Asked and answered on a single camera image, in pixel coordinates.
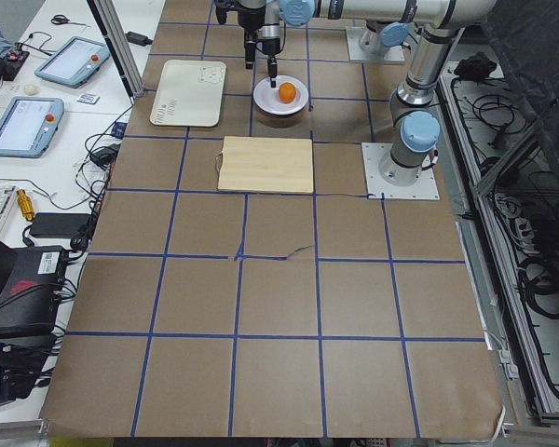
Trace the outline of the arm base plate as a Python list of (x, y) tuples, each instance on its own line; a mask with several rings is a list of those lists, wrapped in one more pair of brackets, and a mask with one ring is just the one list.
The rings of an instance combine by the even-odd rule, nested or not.
[(403, 168), (391, 158), (391, 143), (363, 142), (362, 161), (371, 199), (439, 200), (429, 156), (416, 168)]
[(384, 27), (378, 33), (367, 27), (347, 27), (348, 56), (353, 62), (403, 65), (405, 57), (402, 43), (407, 29), (394, 23), (394, 28)]

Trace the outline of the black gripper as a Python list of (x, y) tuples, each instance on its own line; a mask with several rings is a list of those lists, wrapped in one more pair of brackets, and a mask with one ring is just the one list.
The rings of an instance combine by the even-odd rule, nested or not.
[(265, 24), (266, 0), (238, 0), (239, 25), (244, 29), (260, 29)]
[[(252, 70), (255, 62), (255, 53), (257, 51), (258, 35), (256, 31), (244, 30), (244, 63), (247, 70)], [(272, 37), (262, 40), (262, 51), (267, 56), (267, 72), (269, 83), (272, 88), (277, 86), (278, 63), (277, 55), (280, 54), (280, 38)]]

